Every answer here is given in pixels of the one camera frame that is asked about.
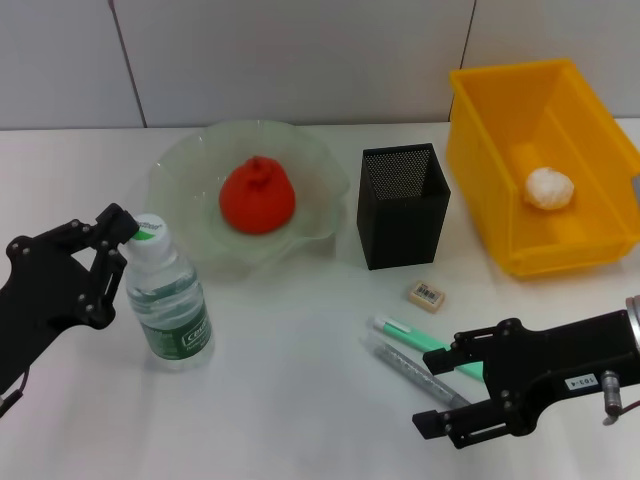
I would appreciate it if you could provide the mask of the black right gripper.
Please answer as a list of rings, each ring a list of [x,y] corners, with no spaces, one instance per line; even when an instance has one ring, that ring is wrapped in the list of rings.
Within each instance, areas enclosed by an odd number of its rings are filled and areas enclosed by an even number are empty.
[[[517,319],[458,332],[448,349],[423,354],[439,375],[482,364],[490,399],[461,408],[417,413],[426,440],[448,437],[457,449],[535,430],[559,401],[602,392],[605,412],[622,413],[620,389],[639,383],[639,321],[626,310],[533,331]]]

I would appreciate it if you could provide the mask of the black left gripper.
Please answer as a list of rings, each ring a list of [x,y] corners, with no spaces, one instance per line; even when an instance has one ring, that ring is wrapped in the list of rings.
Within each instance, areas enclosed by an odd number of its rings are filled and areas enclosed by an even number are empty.
[[[113,302],[126,267],[117,247],[138,230],[133,216],[112,203],[94,224],[73,219],[8,244],[11,272],[1,288],[2,393],[64,331],[105,329],[113,322]],[[87,248],[97,250],[90,270],[71,256]]]

